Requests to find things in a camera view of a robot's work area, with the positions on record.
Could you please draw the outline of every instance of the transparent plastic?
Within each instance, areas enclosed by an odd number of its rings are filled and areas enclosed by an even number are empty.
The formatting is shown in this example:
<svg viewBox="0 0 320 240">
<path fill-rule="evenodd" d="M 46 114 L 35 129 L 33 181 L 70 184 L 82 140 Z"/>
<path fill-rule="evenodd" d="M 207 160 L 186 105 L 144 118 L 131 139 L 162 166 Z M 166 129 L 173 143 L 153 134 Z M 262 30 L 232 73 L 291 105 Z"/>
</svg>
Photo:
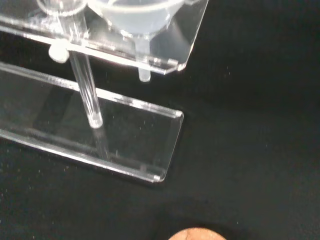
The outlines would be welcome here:
<svg viewBox="0 0 320 240">
<path fill-rule="evenodd" d="M 0 31 L 49 45 L 67 40 L 61 43 L 68 51 L 167 74 L 185 68 L 207 3 L 208 0 L 2 0 Z M 79 14 L 84 16 L 87 30 L 81 27 Z M 138 38 L 145 39 L 144 46 Z M 147 71 L 140 71 L 145 81 L 149 78 Z"/>
<path fill-rule="evenodd" d="M 0 62 L 0 136 L 152 183 L 163 181 L 183 113 L 98 88 L 96 93 L 103 125 L 92 128 L 76 82 Z"/>
</svg>

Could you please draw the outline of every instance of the black surface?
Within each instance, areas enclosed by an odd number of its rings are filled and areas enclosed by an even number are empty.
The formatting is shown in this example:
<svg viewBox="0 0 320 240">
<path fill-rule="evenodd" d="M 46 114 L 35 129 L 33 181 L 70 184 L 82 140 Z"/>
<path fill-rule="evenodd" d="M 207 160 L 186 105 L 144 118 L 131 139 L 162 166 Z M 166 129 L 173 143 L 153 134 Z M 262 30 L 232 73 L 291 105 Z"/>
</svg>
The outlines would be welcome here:
<svg viewBox="0 0 320 240">
<path fill-rule="evenodd" d="M 215 5 L 183 72 L 141 84 L 136 69 L 91 61 L 98 87 L 184 111 L 166 181 L 0 139 L 1 240 L 166 240 L 193 226 L 228 240 L 320 238 L 320 19 Z M 0 37 L 1 61 L 73 78 L 47 46 Z"/>
</svg>

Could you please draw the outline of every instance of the clear plastic funnel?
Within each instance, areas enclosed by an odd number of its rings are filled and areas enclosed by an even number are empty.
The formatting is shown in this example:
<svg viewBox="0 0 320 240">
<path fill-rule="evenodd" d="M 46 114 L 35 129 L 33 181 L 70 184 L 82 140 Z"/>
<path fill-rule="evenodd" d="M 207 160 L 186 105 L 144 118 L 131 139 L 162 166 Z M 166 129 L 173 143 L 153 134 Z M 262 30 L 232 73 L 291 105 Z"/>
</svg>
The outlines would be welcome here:
<svg viewBox="0 0 320 240">
<path fill-rule="evenodd" d="M 184 0 L 91 0 L 88 5 L 110 25 L 135 41 L 138 54 L 150 53 L 151 35 L 169 24 Z M 137 57 L 137 62 L 146 62 Z M 143 82 L 150 80 L 150 71 L 139 69 Z"/>
</svg>

